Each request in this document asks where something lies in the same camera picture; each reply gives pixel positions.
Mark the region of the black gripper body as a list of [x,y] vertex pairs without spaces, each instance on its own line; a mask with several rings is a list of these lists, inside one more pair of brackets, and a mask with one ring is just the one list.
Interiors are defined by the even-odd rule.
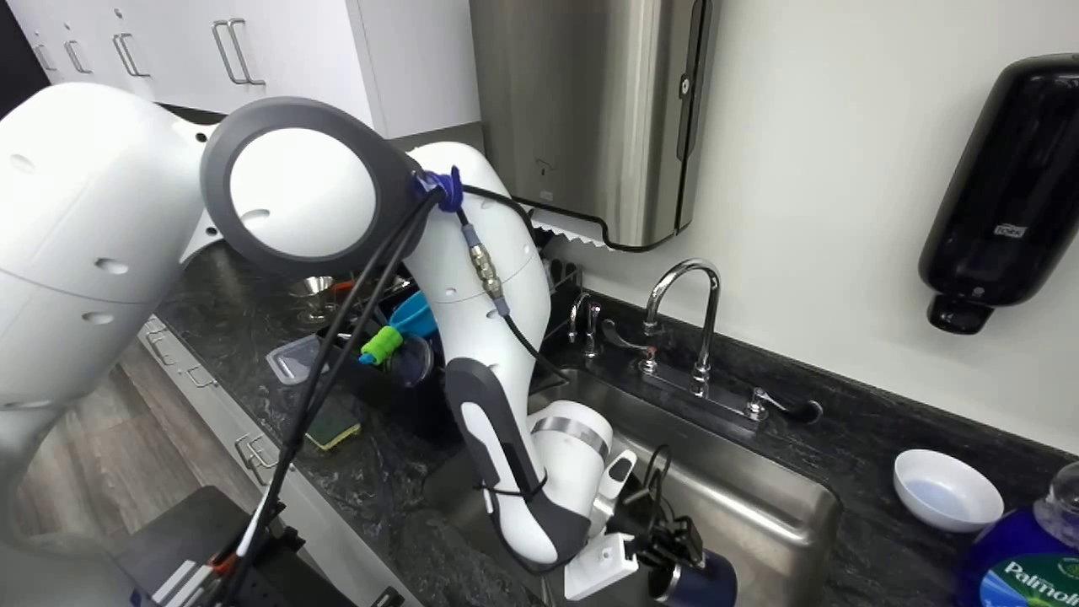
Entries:
[[629,533],[629,549],[646,566],[649,590],[672,590],[683,575],[706,571],[706,542],[690,517],[665,498],[673,458],[666,444],[646,454],[644,477],[629,477],[618,495],[610,530]]

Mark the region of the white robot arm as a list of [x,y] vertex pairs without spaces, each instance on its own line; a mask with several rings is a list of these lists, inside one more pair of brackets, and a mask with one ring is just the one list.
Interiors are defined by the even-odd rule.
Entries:
[[588,601],[644,563],[610,526],[629,454],[580,406],[528,406],[551,284],[488,159],[394,148],[311,97],[199,130],[66,82],[0,121],[0,450],[18,484],[182,277],[226,243],[270,269],[404,269],[445,353],[445,403],[506,549]]

